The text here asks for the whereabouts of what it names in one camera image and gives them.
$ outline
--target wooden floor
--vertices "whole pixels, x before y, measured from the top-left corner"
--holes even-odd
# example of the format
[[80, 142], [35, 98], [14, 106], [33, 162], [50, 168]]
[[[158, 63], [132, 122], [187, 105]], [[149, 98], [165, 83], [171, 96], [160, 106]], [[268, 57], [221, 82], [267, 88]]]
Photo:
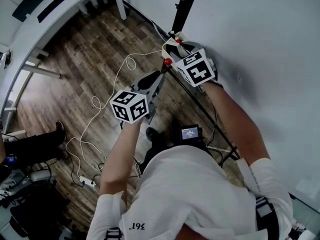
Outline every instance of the wooden floor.
[[[128, 13], [128, 19], [122, 21], [117, 7], [111, 6], [99, 9], [90, 17], [80, 14], [74, 16], [47, 45], [46, 50], [50, 56], [40, 65], [62, 74], [62, 78], [58, 80], [37, 74], [31, 77], [17, 107], [14, 127], [25, 129], [27, 136], [40, 135], [53, 131], [55, 122], [61, 120], [67, 132], [64, 145], [72, 137], [79, 138], [89, 120], [97, 113], [91, 98], [97, 96], [105, 104], [112, 93], [116, 73], [125, 57], [131, 53], [146, 54], [161, 50], [163, 41], [154, 29], [134, 12]], [[124, 89], [136, 77], [146, 72], [159, 70], [163, 62], [160, 52], [149, 56], [135, 55], [134, 59], [137, 64], [136, 70], [130, 71], [126, 66], [123, 67], [115, 84], [116, 91]], [[194, 89], [192, 92], [214, 117], [213, 106], [207, 98], [196, 93]], [[155, 129], [165, 131], [172, 118], [176, 117], [184, 125], [199, 124], [203, 128], [204, 137], [211, 135], [214, 126], [169, 74], [165, 76], [165, 83], [156, 105], [157, 113], [151, 122]], [[144, 160], [147, 150], [151, 147], [145, 136], [147, 127], [144, 124], [141, 127], [135, 152], [136, 159], [140, 161]], [[92, 142], [108, 156], [120, 131], [119, 121], [115, 119], [108, 105], [92, 122], [84, 140]], [[213, 145], [229, 149], [217, 132]], [[88, 145], [83, 147], [85, 158], [98, 168], [98, 164], [104, 162], [104, 157]], [[84, 161], [78, 141], [71, 142], [70, 150], [80, 157], [80, 175], [92, 179], [99, 173]], [[213, 157], [218, 162], [221, 159], [215, 153]], [[73, 178], [79, 183], [76, 173], [79, 161], [75, 157], [72, 157], [72, 160], [75, 164]], [[98, 187], [76, 186], [70, 175], [72, 167], [69, 159], [58, 161], [51, 169], [57, 175], [57, 189], [71, 200], [66, 216], [71, 218], [72, 224], [80, 230], [87, 231], [95, 211]], [[239, 183], [233, 161], [227, 161], [224, 169], [234, 182]], [[137, 180], [137, 177], [129, 180], [129, 201], [135, 194]]]

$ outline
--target white table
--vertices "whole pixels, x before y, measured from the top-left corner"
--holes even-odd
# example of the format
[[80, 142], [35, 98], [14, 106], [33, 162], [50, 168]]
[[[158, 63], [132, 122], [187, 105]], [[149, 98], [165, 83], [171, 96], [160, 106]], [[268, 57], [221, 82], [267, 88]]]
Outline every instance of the white table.
[[[9, 47], [12, 51], [12, 62], [5, 71], [0, 71], [0, 116], [2, 115], [10, 91], [20, 73], [27, 70], [34, 73], [59, 78], [55, 72], [28, 66], [25, 67], [25, 62], [36, 47], [39, 40], [45, 33], [57, 22], [68, 10], [74, 6], [81, 7], [83, 0], [64, 0], [57, 6], [41, 23], [37, 16], [52, 2], [53, 0], [43, 0], [42, 3], [32, 12], [32, 14], [24, 21], [12, 45]], [[123, 20], [127, 18], [122, 0], [116, 0], [120, 16]]]

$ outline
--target red ball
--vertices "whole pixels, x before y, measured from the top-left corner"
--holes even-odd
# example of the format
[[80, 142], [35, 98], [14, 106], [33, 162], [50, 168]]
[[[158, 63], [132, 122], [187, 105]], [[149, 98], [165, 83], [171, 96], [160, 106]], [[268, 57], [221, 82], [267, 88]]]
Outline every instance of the red ball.
[[170, 58], [164, 59], [164, 64], [166, 64], [167, 66], [170, 66], [172, 64], [172, 59]]

